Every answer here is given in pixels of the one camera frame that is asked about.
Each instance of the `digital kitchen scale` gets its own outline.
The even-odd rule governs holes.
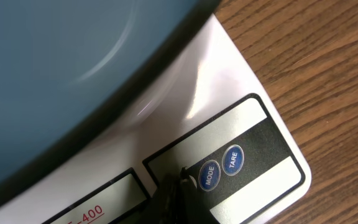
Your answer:
[[[93,141],[2,206],[0,224],[133,223],[182,167],[221,223],[263,223],[302,197],[310,168],[214,16],[181,56],[181,75],[140,126]]]

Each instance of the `wood grain surface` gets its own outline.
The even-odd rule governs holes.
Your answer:
[[[358,0],[223,0],[216,16],[311,168],[271,223],[358,223]]]

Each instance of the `tare button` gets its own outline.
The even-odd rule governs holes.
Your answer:
[[[222,159],[222,169],[230,176],[236,175],[244,164],[244,152],[238,145],[232,145],[226,149]]]
[[[221,178],[221,168],[215,160],[206,161],[200,169],[198,182],[201,189],[209,192],[213,190],[219,183]]]

